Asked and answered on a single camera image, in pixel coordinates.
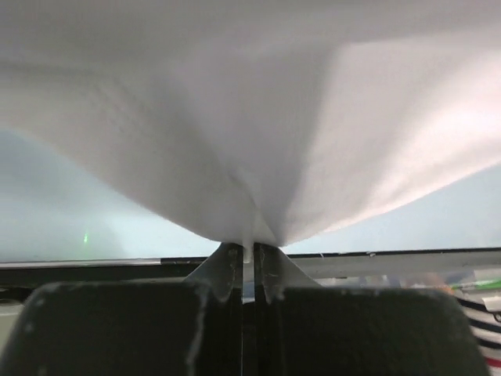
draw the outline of black stripe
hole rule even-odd
[[[469,309],[474,309],[475,311],[480,311],[480,312],[485,312],[489,313],[492,315],[492,312],[489,312],[486,308],[485,305],[480,304],[480,303],[475,303],[475,302],[470,302],[468,300],[464,300],[461,298],[456,297],[457,301],[460,303],[461,306]]]
[[[484,331],[494,331],[495,333],[501,333],[501,326],[495,324],[484,323],[483,321],[478,321],[475,319],[468,319],[472,327],[477,327],[478,329],[483,329]]]
[[[501,350],[501,343],[487,341],[486,339],[482,339],[479,337],[477,337],[477,342],[480,346],[486,347],[488,349]]]

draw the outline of striped fabric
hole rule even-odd
[[[470,321],[471,330],[492,375],[501,376],[501,322],[496,319],[498,313],[489,312],[481,299],[472,298],[462,291],[454,291],[454,295]]]

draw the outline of red stripe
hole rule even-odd
[[[492,358],[485,358],[485,361],[487,361],[487,364],[490,367],[501,368],[501,360],[492,359]]]

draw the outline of white cloth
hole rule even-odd
[[[501,160],[499,0],[0,2],[0,126],[284,245]]]

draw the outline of white fabric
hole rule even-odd
[[[0,124],[284,245],[501,160],[498,0],[0,2]]]

